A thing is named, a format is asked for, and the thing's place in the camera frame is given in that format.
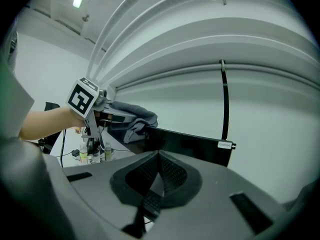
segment black monitor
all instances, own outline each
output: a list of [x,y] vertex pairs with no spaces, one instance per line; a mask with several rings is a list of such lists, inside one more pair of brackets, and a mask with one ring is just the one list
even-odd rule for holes
[[[123,142],[125,131],[108,128],[108,132],[119,142]],[[225,167],[229,163],[232,149],[236,146],[231,141],[199,137],[152,126],[145,126],[143,134],[142,140],[133,141],[125,146],[135,154],[164,150]]]

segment black chair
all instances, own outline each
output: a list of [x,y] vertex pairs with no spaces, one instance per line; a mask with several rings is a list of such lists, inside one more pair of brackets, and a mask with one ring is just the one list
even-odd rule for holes
[[[60,106],[58,104],[46,102],[44,111],[54,110],[57,108],[60,108]],[[38,141],[39,145],[43,147],[43,153],[50,154],[50,152],[51,152],[57,138],[59,137],[60,133],[61,133],[61,131],[54,133],[48,137],[42,138]]]

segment gray towel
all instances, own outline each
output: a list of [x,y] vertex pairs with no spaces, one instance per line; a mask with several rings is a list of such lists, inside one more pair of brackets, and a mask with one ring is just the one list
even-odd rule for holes
[[127,130],[123,140],[123,142],[126,144],[129,143],[132,135],[136,132],[141,131],[145,125],[153,127],[158,126],[158,116],[139,105],[132,105],[120,101],[114,101],[112,104],[110,104],[110,107],[115,110],[126,111],[137,116],[137,118],[130,123],[113,123],[111,125],[111,129],[115,131]]

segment bottle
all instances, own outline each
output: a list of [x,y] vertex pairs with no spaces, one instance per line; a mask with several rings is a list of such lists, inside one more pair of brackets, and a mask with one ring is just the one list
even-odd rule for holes
[[109,142],[106,142],[104,144],[104,157],[105,157],[106,161],[110,161],[112,158],[111,146],[110,146]]
[[80,154],[81,164],[87,165],[88,164],[88,149],[87,149],[87,144],[85,142],[82,142],[82,144],[80,145],[79,154]]

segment white label sticker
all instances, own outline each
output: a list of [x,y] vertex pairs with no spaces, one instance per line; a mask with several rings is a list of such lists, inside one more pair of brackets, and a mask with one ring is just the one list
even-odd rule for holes
[[232,148],[232,143],[231,142],[219,141],[218,142],[218,148],[230,150]]

